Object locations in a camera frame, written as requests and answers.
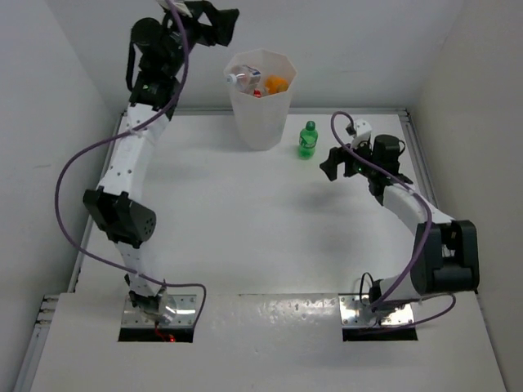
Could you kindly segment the green soda bottle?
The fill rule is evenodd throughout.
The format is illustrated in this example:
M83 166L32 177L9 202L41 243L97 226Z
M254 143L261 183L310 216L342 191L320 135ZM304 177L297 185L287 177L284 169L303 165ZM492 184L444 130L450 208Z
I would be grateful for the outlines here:
M318 141L318 131L314 121L308 121L299 134L298 156L303 159L311 158L315 154Z

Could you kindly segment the white-cap clear labelled bottle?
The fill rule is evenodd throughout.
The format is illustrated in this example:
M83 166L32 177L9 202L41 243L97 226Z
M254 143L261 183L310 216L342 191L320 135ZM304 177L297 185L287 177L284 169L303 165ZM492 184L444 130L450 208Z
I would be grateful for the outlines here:
M234 65L226 75L226 82L243 93L252 92L262 78L259 69L249 65Z

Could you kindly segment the orange juice bottle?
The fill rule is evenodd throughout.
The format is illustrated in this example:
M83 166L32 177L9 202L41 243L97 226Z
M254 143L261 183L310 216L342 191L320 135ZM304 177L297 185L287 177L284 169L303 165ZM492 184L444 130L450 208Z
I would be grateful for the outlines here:
M288 90L289 83L285 78L270 75L265 80L265 90L268 95L274 95Z

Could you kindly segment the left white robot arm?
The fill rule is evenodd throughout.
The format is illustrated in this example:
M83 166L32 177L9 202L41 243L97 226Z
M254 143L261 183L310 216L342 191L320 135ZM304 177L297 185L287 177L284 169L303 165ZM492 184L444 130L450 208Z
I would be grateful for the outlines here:
M98 229L123 258L133 306L160 315L167 285L154 271L147 243L156 213L143 205L147 167L171 122L188 75L189 54L196 45L230 44L239 10L219 10L209 1L163 1L162 20L143 18L131 28L126 84L130 91L110 166L83 204Z

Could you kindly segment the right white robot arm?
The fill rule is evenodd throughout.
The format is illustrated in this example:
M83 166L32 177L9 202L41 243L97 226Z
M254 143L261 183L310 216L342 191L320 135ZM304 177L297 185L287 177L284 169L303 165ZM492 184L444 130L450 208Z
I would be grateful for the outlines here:
M376 280L369 290L372 310L405 305L439 294L474 292L480 284L476 226L457 220L430 204L400 172L403 153L395 136L379 135L332 147L320 169L330 181L338 167L345 177L361 175L377 202L392 212L413 235L413 252L402 272Z

